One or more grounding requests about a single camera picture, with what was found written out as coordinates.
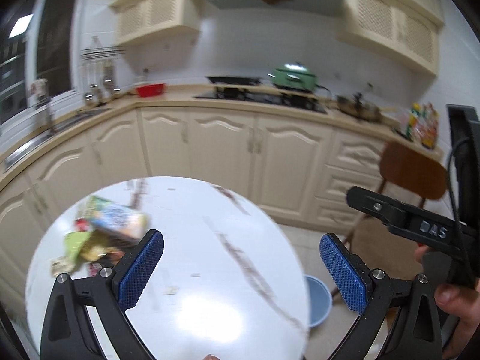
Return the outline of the person's right hand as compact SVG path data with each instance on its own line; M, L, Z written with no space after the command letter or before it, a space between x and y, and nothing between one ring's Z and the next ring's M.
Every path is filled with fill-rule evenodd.
M447 255L419 244L414 252L434 286L437 307L459 322L442 352L444 359L479 358L479 261L450 260Z

